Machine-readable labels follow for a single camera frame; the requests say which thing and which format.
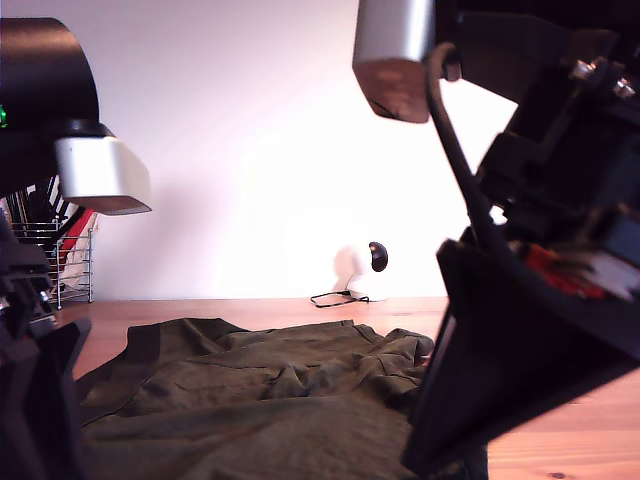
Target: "dish rack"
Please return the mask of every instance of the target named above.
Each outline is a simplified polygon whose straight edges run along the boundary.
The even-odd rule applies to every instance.
[[[14,223],[13,232],[20,243],[43,246],[56,232],[60,222]],[[65,242],[75,240],[72,248]],[[45,252],[49,259],[49,275],[53,288],[47,293],[47,301],[60,310],[69,301],[93,302],[93,230],[78,237],[63,236],[52,250]]]

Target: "wooden table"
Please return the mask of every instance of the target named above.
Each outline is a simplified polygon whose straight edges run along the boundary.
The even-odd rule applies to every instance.
[[[317,309],[306,299],[105,302],[65,307],[63,322],[89,316],[93,329],[74,375],[119,353],[132,325],[222,317],[250,330],[353,319],[386,334],[397,327],[435,338],[443,298],[389,299]],[[490,447],[491,480],[640,479],[640,371],[504,435]]]

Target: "white wall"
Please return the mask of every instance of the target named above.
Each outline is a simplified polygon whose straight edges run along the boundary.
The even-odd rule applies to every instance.
[[[76,34],[101,120],[151,172],[153,213],[101,219],[97,297],[308,296],[334,286],[336,255],[359,238],[387,246],[390,295],[444,294],[434,254],[465,226],[463,203],[433,124],[378,118],[360,94],[356,11],[4,0],[3,16],[53,16]],[[444,92],[477,165],[515,106],[465,82]]]

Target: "red object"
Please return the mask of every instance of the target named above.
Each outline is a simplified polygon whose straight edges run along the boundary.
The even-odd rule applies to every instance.
[[[82,235],[84,227],[87,226],[87,223],[89,223],[91,219],[91,215],[93,215],[93,210],[86,210],[80,217],[80,220],[78,220],[65,235],[64,240],[60,244],[60,266],[66,263],[67,255],[69,255],[69,252],[76,246],[76,242],[78,241],[77,237]]]
[[[602,299],[606,292],[602,287],[585,282],[577,277],[554,272],[558,256],[539,245],[531,246],[525,260],[527,266],[544,277],[549,285],[567,295]]]

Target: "wrinkled cloth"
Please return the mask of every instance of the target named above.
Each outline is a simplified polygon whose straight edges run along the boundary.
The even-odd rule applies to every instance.
[[[352,321],[132,327],[125,351],[77,382],[91,478],[414,478],[400,459],[432,349]]]

